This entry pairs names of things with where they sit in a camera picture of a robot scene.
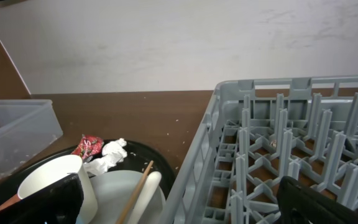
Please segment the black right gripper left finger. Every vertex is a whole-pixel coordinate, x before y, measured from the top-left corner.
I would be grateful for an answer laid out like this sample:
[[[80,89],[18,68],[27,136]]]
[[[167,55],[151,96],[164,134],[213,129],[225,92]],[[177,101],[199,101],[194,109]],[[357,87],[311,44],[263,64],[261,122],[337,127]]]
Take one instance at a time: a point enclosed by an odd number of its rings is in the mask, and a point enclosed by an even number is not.
[[[2,183],[0,206],[17,190],[8,180]],[[0,210],[0,223],[76,223],[83,201],[80,178],[70,174]]]

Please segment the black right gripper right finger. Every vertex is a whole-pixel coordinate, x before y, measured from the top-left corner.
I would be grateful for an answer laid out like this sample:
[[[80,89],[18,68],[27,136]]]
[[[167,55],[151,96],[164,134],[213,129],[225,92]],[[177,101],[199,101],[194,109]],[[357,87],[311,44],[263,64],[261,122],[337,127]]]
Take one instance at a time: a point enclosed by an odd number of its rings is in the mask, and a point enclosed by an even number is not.
[[[358,224],[358,213],[290,176],[282,177],[277,201],[278,224]]]

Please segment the white plastic cup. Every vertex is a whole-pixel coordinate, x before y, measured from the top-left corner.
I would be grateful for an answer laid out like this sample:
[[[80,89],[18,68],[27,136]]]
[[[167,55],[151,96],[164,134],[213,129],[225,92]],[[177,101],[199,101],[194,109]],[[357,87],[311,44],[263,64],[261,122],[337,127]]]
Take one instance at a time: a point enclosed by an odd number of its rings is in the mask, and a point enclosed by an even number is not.
[[[80,156],[74,154],[65,155],[52,159],[38,167],[20,184],[17,196],[20,199],[24,199],[69,174],[79,175],[84,191],[84,201],[79,216],[83,223],[90,223],[98,211],[98,203]]]

